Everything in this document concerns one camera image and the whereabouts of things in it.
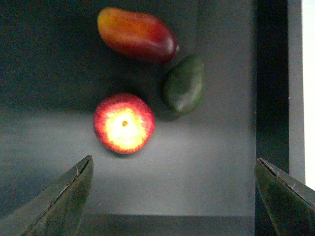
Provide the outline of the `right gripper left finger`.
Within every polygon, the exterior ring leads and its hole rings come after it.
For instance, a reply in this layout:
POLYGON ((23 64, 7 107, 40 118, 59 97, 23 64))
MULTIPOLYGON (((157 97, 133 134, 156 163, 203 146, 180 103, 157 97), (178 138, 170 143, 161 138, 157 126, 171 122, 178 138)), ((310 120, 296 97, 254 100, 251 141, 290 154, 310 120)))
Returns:
POLYGON ((86 156, 38 196, 0 220, 2 236, 75 236, 94 172, 86 156))

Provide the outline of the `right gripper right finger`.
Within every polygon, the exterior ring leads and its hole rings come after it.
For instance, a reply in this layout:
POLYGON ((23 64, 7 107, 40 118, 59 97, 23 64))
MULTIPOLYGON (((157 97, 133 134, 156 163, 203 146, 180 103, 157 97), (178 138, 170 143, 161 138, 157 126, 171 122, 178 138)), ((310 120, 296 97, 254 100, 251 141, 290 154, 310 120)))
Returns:
POLYGON ((255 164, 255 181, 279 236, 315 234, 315 191, 267 160, 255 164))

